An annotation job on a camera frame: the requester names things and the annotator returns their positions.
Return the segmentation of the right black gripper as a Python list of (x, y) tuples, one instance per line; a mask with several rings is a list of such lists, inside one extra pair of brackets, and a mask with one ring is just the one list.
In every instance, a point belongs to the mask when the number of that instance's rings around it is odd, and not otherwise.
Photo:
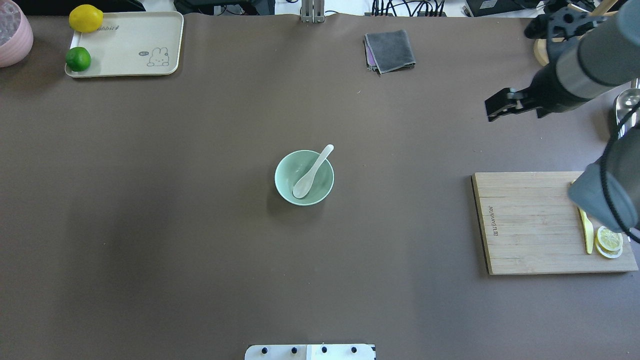
[(551, 113), (564, 113), (586, 103), (585, 98), (569, 92), (560, 82), (555, 64), (547, 64), (532, 78), (528, 88), (503, 88), (484, 101), (486, 117), (499, 117), (535, 111), (538, 119)]

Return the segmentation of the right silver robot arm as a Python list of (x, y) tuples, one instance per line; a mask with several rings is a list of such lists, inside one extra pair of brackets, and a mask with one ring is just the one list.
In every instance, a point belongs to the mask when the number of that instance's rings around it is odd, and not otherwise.
[[(549, 62), (530, 85), (503, 88), (485, 100), (487, 120), (535, 111), (537, 118), (577, 109), (639, 77), (639, 2), (629, 0), (612, 16), (569, 7), (540, 14), (525, 28), (546, 39)], [(639, 228), (639, 125), (615, 130), (601, 157), (569, 187), (570, 200), (617, 233)]]

